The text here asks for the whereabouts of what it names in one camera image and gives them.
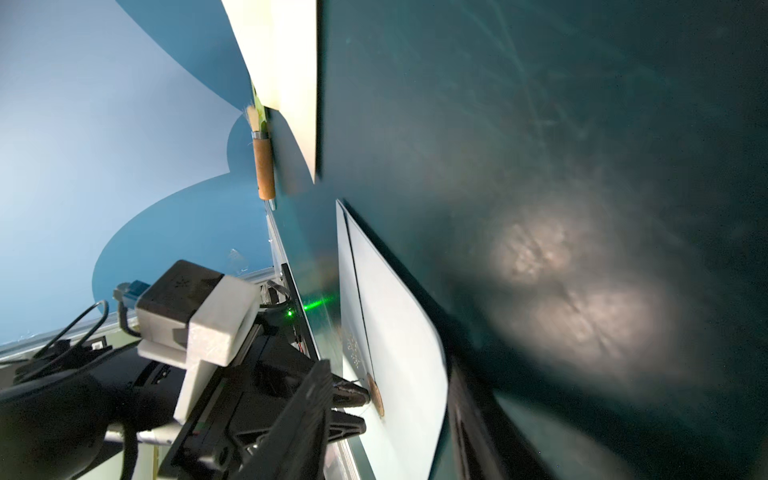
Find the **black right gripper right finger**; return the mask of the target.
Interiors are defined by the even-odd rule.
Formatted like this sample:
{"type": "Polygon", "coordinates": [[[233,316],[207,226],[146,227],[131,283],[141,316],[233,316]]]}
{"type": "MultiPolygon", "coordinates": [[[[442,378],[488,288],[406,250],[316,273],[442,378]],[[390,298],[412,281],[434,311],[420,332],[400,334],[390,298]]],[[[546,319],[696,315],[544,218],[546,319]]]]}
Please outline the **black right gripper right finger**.
{"type": "Polygon", "coordinates": [[[551,470],[508,418],[490,388],[453,359],[447,413],[461,479],[550,479],[551,470]]]}

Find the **cream yellow envelope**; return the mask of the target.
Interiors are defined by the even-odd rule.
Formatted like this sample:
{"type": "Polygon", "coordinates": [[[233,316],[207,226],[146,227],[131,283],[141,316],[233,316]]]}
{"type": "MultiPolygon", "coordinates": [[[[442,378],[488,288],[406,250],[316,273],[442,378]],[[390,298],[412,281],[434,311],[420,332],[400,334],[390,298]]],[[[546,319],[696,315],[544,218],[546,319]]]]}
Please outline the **cream yellow envelope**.
{"type": "Polygon", "coordinates": [[[318,3],[314,0],[223,0],[261,104],[280,112],[316,179],[318,3]]]}

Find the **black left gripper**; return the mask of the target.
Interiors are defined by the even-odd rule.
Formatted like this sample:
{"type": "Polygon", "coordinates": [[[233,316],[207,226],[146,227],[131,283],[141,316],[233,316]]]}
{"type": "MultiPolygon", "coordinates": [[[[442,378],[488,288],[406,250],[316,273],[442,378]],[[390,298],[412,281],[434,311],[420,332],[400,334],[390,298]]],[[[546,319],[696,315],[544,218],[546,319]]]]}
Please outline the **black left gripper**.
{"type": "MultiPolygon", "coordinates": [[[[304,377],[318,360],[282,335],[258,335],[218,368],[193,413],[161,463],[160,479],[232,479],[247,462],[250,446],[266,436],[304,377]]],[[[369,391],[341,377],[332,378],[334,408],[362,407],[369,391]]],[[[367,431],[363,418],[338,410],[327,415],[327,442],[367,431]]]]}

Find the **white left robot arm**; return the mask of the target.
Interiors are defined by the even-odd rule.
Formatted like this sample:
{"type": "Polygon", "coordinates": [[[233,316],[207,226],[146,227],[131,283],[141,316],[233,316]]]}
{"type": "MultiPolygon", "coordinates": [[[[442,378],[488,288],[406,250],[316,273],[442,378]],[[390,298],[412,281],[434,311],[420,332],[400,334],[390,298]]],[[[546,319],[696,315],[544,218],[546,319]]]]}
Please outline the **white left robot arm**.
{"type": "Polygon", "coordinates": [[[48,364],[1,392],[1,475],[75,479],[115,455],[131,478],[144,432],[168,428],[171,479],[319,479],[330,443],[361,435],[369,392],[299,349],[285,311],[260,312],[232,364],[215,367],[184,420],[184,371],[135,344],[48,364]]]}

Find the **light teal envelope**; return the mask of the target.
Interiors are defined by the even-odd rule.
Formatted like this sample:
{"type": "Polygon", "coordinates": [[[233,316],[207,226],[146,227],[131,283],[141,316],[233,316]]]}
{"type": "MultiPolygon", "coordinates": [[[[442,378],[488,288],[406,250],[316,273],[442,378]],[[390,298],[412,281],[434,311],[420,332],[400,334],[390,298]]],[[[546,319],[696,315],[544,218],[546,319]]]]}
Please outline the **light teal envelope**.
{"type": "Polygon", "coordinates": [[[431,320],[351,212],[336,205],[345,377],[371,396],[352,414],[378,479],[427,479],[445,418],[445,354],[431,320]]]}

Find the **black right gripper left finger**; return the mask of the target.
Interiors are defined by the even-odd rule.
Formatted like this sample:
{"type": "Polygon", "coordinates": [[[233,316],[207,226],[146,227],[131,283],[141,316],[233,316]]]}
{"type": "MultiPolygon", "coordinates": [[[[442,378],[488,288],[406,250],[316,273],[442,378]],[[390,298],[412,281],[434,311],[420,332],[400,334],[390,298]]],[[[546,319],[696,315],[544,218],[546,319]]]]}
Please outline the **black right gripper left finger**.
{"type": "Polygon", "coordinates": [[[330,362],[317,362],[236,477],[321,478],[330,430],[332,386],[330,362]]]}

